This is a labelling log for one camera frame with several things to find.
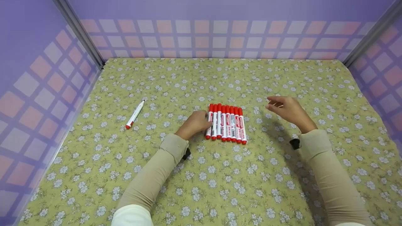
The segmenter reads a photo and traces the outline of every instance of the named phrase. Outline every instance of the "table surface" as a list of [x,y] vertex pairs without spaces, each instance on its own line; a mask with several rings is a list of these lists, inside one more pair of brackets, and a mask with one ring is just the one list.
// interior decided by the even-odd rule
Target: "table surface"
[[297,97],[327,130],[374,224],[401,224],[398,151],[341,62],[119,58],[107,62],[20,225],[110,225],[161,140],[209,103],[243,108],[248,144],[195,136],[158,196],[154,224],[326,224],[314,176],[289,145],[299,131],[264,108],[269,95]]

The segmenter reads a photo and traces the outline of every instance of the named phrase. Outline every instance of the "red marker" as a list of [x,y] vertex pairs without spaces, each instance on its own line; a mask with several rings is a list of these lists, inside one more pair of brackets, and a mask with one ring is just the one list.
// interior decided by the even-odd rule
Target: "red marker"
[[218,115],[217,115],[217,125],[216,125],[216,138],[222,138],[222,104],[218,104]]
[[240,128],[238,107],[234,107],[234,118],[236,120],[236,143],[240,144],[242,142],[242,131]]
[[226,112],[226,141],[230,142],[232,140],[232,136],[231,136],[231,129],[230,129],[230,109],[229,106],[226,105],[225,106],[225,112]]
[[[212,108],[213,104],[209,104],[208,121],[212,121],[212,115],[213,115]],[[211,130],[212,130],[211,127],[207,129],[207,131],[205,132],[205,139],[209,140],[211,138]]]
[[212,140],[216,140],[216,127],[217,127],[217,117],[218,117],[218,105],[213,105],[213,120],[212,120]]
[[230,106],[230,137],[232,138],[232,142],[236,142],[236,118],[233,106]]
[[226,133],[226,106],[222,106],[222,114],[221,114],[221,133],[222,133],[222,142],[226,141],[227,133]]
[[242,144],[247,144],[246,128],[244,126],[243,110],[239,107],[240,128],[242,131]]

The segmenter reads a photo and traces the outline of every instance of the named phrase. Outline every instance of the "white flower print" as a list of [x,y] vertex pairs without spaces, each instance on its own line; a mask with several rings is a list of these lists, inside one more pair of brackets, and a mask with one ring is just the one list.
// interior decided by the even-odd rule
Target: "white flower print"
[[275,213],[276,212],[273,210],[273,208],[268,208],[265,212],[265,216],[270,219],[273,219],[273,218],[275,218]]

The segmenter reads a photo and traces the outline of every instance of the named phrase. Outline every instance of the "marker label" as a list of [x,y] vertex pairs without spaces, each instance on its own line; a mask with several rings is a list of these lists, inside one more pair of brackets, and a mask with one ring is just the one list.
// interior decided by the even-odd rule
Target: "marker label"
[[226,113],[226,137],[227,138],[232,138],[230,135],[230,114]]
[[226,114],[224,113],[221,114],[221,132],[222,137],[226,138]]
[[242,134],[242,131],[241,131],[241,128],[240,128],[240,120],[239,120],[239,116],[238,115],[235,115],[235,119],[236,119],[236,139],[237,140],[241,140],[242,138],[241,138],[241,134]]
[[236,119],[234,114],[230,114],[230,136],[236,138]]
[[[212,111],[208,113],[208,121],[212,121]],[[206,136],[211,136],[212,126],[207,129]]]
[[217,136],[222,136],[222,112],[218,111]]
[[213,113],[213,122],[212,122],[212,136],[216,137],[216,124],[217,124],[217,112]]
[[242,140],[246,140],[246,137],[244,135],[244,128],[243,128],[244,122],[243,122],[243,117],[242,116],[239,117],[239,124],[240,124],[240,130],[241,130],[241,133],[242,133]]

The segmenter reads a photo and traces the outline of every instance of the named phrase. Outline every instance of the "purple backdrop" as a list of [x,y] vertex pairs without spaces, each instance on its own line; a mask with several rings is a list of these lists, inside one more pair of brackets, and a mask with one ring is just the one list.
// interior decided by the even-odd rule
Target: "purple backdrop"
[[146,56],[344,60],[393,1],[70,3],[104,59]]
[[402,156],[402,18],[350,68]]
[[1,1],[0,225],[19,217],[97,69],[52,1]]

